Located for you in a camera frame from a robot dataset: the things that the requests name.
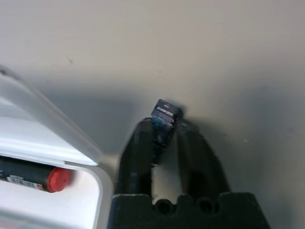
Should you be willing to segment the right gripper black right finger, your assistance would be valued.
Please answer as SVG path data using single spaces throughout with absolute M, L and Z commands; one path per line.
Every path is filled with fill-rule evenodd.
M 191 197 L 218 197 L 231 191 L 220 161 L 197 126 L 178 122 L 177 143 L 184 193 Z

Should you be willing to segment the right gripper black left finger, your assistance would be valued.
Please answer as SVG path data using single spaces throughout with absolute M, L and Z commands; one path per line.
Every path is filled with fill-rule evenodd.
M 152 195 L 152 138 L 151 118 L 145 118 L 136 125 L 120 158 L 116 195 Z

